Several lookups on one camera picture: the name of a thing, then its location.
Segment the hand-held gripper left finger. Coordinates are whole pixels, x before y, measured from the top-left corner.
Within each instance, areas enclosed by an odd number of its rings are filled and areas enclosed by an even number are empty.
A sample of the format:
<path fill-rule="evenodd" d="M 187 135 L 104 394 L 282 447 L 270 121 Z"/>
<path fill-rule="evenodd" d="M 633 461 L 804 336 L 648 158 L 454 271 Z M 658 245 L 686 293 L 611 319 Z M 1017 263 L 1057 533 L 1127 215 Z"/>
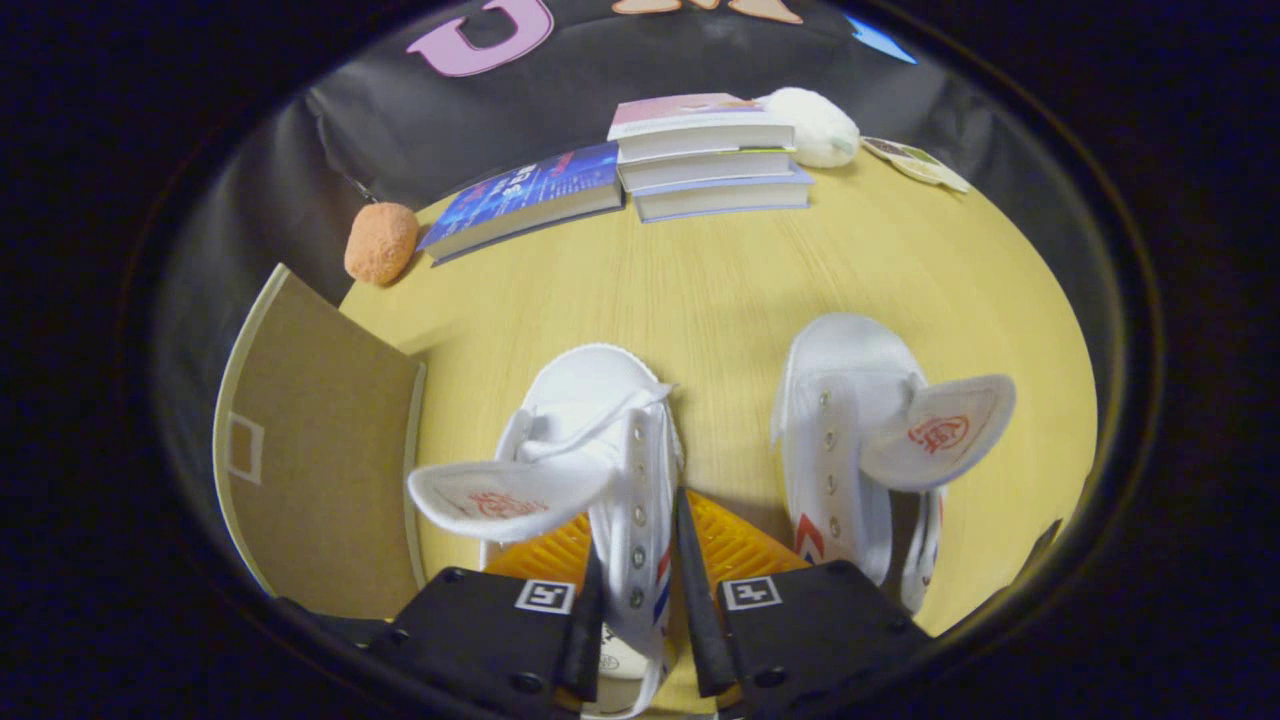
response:
<path fill-rule="evenodd" d="M 577 716 L 596 698 L 603 614 L 602 564 L 579 514 L 481 571 L 443 569 L 370 653 L 468 716 Z"/>

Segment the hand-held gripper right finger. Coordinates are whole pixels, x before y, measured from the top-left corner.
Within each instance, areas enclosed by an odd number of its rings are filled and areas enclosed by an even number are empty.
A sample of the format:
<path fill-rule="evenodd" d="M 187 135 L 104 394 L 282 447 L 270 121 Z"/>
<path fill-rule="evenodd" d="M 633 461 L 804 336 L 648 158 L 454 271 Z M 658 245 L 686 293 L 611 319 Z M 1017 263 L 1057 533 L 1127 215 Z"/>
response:
<path fill-rule="evenodd" d="M 699 692 L 722 719 L 837 719 L 931 644 L 855 565 L 809 564 L 690 489 L 675 501 Z"/>

